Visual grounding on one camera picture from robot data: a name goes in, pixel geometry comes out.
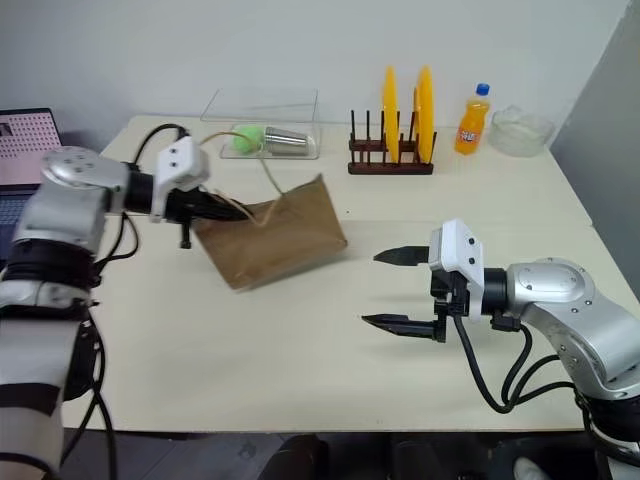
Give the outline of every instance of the bottle cap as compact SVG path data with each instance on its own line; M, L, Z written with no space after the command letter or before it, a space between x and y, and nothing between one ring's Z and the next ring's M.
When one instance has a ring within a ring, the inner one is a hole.
M489 84L487 83L479 83L476 87L476 95L480 95L484 97L489 94Z

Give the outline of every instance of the shoe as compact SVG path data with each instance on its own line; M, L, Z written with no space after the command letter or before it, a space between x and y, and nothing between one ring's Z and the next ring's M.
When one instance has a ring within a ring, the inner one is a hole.
M513 476L515 480L551 480L540 467L524 457L517 459L513 465Z

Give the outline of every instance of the orange soda bottle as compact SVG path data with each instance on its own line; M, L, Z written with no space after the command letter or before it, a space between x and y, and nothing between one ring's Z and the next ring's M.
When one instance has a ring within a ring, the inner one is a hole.
M489 85L479 83L476 94L467 100L467 113L460 121L456 135L456 152L469 155L476 151L484 130L484 117L489 111Z

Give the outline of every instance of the paper bag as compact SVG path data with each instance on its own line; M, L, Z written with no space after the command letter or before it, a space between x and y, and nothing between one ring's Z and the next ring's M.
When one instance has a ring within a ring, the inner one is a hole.
M343 250L347 239L322 176L271 202L248 205L258 221L196 220L193 229L211 261L232 288L272 279Z

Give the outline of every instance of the silver cup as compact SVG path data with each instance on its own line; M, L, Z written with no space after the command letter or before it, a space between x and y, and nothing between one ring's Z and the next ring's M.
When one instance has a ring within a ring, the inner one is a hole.
M264 129L264 144L272 155L304 157L309 154L309 139L303 133L267 127Z

